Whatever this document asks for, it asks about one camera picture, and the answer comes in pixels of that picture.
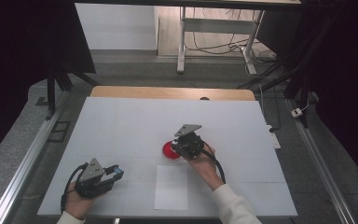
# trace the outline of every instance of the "white paper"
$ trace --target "white paper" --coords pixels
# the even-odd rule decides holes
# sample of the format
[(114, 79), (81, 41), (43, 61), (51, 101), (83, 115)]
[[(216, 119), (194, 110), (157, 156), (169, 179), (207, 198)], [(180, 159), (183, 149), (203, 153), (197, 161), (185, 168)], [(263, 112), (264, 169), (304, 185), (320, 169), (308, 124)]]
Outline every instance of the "white paper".
[(187, 210), (187, 166), (157, 166), (155, 209)]

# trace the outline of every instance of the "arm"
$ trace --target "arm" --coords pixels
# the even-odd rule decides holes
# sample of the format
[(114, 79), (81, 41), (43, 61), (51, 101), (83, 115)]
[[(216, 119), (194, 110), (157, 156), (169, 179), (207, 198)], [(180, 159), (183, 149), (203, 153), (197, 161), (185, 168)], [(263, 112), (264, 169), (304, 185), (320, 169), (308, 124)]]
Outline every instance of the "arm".
[[(212, 153), (213, 148), (205, 147)], [(219, 217), (224, 224), (259, 224), (252, 207), (245, 198), (236, 195), (228, 184), (224, 184), (216, 173), (216, 166), (204, 154), (195, 160), (185, 158), (213, 191), (212, 198), (219, 208)]]
[(86, 219), (84, 216), (89, 211), (95, 199), (80, 197), (75, 191), (75, 183), (69, 185), (65, 210), (57, 224), (83, 224)]

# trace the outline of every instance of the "white tabletop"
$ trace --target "white tabletop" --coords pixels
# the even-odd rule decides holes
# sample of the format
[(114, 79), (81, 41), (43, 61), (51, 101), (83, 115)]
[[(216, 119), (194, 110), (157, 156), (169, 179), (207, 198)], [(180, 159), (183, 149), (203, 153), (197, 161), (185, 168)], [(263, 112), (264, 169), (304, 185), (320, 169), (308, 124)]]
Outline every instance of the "white tabletop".
[[(196, 134), (216, 149), (228, 184), (257, 216), (296, 216), (258, 102), (99, 97), (86, 100), (38, 215), (60, 214), (70, 174), (95, 157), (102, 167), (118, 164), (125, 174), (92, 206), (92, 216), (217, 217), (211, 190), (200, 177), (183, 159), (161, 155), (186, 123), (202, 125)], [(186, 210), (155, 209), (158, 166), (187, 166)]]

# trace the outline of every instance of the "red object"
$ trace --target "red object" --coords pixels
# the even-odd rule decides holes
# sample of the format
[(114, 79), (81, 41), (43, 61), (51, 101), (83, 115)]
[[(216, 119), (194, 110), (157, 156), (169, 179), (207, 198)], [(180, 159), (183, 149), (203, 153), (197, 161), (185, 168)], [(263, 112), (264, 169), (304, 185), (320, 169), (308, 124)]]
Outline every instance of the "red object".
[(177, 160), (180, 157), (179, 154), (171, 149), (171, 142), (167, 142), (164, 147), (162, 147), (162, 154), (169, 160)]

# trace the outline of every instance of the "white sleeve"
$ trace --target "white sleeve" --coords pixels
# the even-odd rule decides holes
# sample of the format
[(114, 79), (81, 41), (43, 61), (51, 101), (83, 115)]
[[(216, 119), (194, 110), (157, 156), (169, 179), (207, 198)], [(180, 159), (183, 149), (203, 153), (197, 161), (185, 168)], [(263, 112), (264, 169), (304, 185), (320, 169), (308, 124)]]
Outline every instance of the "white sleeve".
[(228, 184), (216, 189), (212, 198), (219, 208), (223, 224), (260, 224), (251, 205), (245, 198), (236, 195)]
[(62, 212), (60, 220), (58, 220), (57, 224), (83, 224), (85, 220), (78, 220), (75, 217), (72, 217), (65, 211)]

